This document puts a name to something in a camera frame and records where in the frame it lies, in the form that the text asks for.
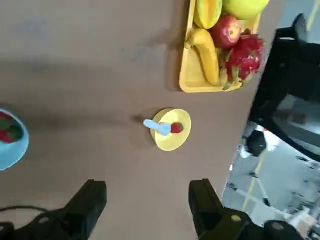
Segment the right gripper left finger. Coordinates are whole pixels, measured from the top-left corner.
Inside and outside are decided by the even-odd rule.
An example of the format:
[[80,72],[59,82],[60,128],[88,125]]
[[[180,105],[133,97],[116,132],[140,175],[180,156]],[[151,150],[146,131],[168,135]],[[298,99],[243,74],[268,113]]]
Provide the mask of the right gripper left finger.
[[107,186],[103,180],[87,180],[62,208],[48,210],[34,205],[2,207],[9,210],[40,212],[28,224],[15,228],[11,221],[0,223],[2,240],[87,240],[107,203]]

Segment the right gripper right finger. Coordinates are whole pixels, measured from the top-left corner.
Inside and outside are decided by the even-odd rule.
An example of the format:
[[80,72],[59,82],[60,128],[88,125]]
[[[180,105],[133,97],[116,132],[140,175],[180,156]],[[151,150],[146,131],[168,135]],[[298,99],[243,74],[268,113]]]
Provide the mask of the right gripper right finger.
[[222,205],[207,178],[192,180],[188,203],[199,240],[302,240],[301,234],[282,220],[267,220],[263,226],[247,213]]

